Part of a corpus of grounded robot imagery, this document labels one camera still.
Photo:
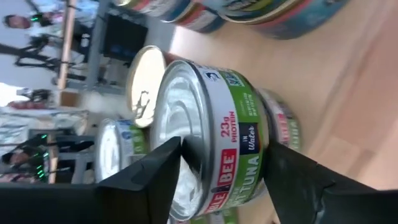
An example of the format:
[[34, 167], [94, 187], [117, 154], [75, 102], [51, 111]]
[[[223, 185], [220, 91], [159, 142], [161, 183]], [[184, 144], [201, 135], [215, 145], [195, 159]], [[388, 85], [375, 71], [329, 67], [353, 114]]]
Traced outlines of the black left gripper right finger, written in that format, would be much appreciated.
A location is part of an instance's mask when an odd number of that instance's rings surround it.
[[376, 190], [272, 141], [263, 178], [281, 224], [398, 224], [398, 190]]

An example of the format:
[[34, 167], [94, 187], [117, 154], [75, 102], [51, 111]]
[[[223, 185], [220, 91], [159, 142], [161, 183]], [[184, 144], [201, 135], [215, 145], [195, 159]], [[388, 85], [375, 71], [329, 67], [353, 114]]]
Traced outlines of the black box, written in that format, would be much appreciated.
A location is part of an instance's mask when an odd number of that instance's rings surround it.
[[138, 51], [143, 48], [148, 28], [123, 19], [120, 16], [109, 15], [102, 46], [105, 57], [130, 62]]

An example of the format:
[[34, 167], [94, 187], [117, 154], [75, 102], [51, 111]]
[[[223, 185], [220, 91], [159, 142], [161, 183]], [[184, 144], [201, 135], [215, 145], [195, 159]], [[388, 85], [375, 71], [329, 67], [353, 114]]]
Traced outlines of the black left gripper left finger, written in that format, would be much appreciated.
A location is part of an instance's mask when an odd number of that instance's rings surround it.
[[97, 184], [0, 183], [0, 224], [167, 224], [181, 153], [172, 137]]

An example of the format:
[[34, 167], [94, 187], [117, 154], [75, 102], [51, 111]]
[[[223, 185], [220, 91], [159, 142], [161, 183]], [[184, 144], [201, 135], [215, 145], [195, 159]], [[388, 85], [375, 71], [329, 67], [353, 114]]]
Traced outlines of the green label tuna can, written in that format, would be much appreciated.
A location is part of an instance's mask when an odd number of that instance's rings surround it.
[[239, 72], [176, 60], [160, 83], [150, 146], [182, 139], [184, 152], [170, 216], [238, 207], [265, 187], [267, 116], [254, 87]]
[[258, 88], [257, 94], [269, 118], [270, 138], [296, 151], [302, 150], [302, 137], [299, 121], [275, 92], [265, 88]]
[[149, 152], [144, 132], [126, 119], [102, 120], [95, 141], [95, 179], [104, 179], [125, 169]]

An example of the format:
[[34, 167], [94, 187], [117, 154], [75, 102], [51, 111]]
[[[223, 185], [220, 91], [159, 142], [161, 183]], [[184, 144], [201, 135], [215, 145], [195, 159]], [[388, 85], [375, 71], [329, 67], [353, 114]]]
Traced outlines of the person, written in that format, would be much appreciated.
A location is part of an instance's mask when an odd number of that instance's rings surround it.
[[0, 157], [0, 174], [22, 174], [29, 171], [27, 161], [31, 153], [17, 150], [7, 152]]
[[[3, 23], [11, 29], [22, 29], [29, 37], [40, 35], [63, 36], [63, 20], [66, 8], [65, 0], [24, 0], [30, 6], [30, 12], [26, 16], [9, 14], [3, 17]], [[99, 2], [97, 0], [77, 0], [74, 29], [75, 34], [81, 34], [85, 29], [92, 28], [98, 12]], [[41, 27], [38, 23], [30, 21], [30, 17], [36, 13], [44, 13], [53, 24]]]

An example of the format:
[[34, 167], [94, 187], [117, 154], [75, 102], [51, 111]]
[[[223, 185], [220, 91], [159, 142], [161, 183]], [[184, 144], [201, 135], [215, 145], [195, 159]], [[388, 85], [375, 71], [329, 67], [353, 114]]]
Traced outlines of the wooden shelf board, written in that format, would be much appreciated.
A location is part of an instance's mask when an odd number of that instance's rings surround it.
[[306, 156], [398, 190], [398, 0], [349, 0], [292, 40], [233, 23], [209, 35], [179, 27], [171, 51], [276, 92], [298, 117]]

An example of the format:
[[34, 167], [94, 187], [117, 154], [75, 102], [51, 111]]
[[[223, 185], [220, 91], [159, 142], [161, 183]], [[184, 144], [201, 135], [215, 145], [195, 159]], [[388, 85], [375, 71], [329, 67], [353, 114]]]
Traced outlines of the white cloth cover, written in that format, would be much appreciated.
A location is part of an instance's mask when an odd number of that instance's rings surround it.
[[61, 107], [50, 110], [19, 110], [0, 107], [0, 127], [26, 129], [72, 128], [77, 135], [85, 132], [88, 125], [87, 110]]

